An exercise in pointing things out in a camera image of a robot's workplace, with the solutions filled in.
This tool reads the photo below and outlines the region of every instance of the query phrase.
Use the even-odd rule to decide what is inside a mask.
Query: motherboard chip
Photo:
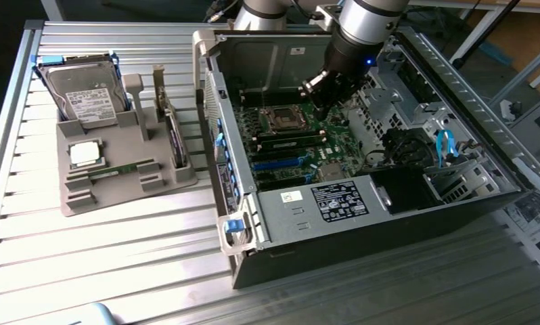
[[[346,178],[343,167],[338,162],[321,166],[318,172],[325,181],[337,181]]]

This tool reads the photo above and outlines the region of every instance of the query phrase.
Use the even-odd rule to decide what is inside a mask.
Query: hard drive
[[[110,54],[45,56],[34,68],[53,94],[62,120],[79,119],[85,129],[117,124],[117,113],[129,109],[114,58]]]

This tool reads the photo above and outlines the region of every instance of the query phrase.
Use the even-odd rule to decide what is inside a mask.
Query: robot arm
[[[302,95],[315,104],[319,120],[325,120],[331,107],[363,87],[366,73],[407,4],[409,0],[347,0],[341,26],[326,49],[323,68],[302,86]]]
[[[295,0],[305,8],[329,0]],[[333,40],[325,53],[325,65],[317,77],[302,85],[302,96],[315,104],[315,115],[325,120],[330,109],[345,102],[366,82],[366,73],[397,27],[409,0],[346,0]],[[241,30],[282,30],[293,0],[245,0],[235,22]]]

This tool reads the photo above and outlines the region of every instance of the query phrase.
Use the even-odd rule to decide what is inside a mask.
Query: hard disk label
[[[117,118],[109,88],[77,91],[67,93],[66,96],[75,116],[83,123]]]
[[[363,197],[354,181],[313,188],[318,208],[326,222],[334,222],[369,214]]]

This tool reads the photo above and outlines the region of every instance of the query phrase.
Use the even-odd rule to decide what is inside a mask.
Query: cpu socket
[[[285,133],[309,129],[302,109],[294,106],[270,107],[263,110],[273,133]]]

